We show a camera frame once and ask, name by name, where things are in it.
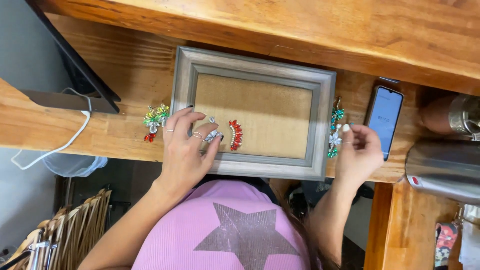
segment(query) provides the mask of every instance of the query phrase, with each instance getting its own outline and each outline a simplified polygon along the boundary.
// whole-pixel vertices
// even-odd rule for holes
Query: ring
[[[194,132],[194,133],[192,133],[192,136],[197,137],[197,138],[200,138],[200,139],[202,139],[202,140],[204,139],[204,136],[203,136],[200,132]]]

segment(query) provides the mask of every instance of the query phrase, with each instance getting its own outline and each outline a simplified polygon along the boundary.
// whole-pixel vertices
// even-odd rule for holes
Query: gray star graphic
[[[213,203],[220,226],[194,250],[233,252],[245,270],[263,270],[270,254],[299,255],[275,230],[276,209],[245,214]]]

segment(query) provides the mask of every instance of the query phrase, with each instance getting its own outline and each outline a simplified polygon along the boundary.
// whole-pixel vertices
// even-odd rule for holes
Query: hair
[[[332,256],[327,256],[326,253],[318,247],[315,237],[312,237],[313,234],[309,232],[309,226],[306,226],[293,215],[290,205],[288,205],[286,200],[279,198],[278,202],[285,212],[288,221],[290,221],[306,245],[308,258],[304,258],[304,260],[306,265],[310,266],[310,270],[340,270],[340,266],[333,261]]]

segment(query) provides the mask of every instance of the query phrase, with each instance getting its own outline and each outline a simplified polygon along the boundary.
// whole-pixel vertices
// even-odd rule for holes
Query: hand
[[[163,165],[162,173],[152,185],[160,188],[180,200],[192,189],[212,168],[215,155],[220,145],[220,137],[216,137],[202,156],[200,147],[203,139],[188,136],[192,123],[202,120],[205,115],[192,112],[192,108],[184,108],[174,113],[163,128]],[[203,138],[218,128],[216,123],[205,123],[194,132],[199,132]]]
[[[332,187],[351,195],[384,163],[380,138],[364,125],[342,127],[342,145],[337,157]]]

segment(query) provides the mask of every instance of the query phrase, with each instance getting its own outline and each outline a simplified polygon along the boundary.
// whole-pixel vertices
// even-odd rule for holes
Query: pink shirt
[[[132,270],[306,269],[300,235],[282,208],[242,182],[192,190],[151,230]]]

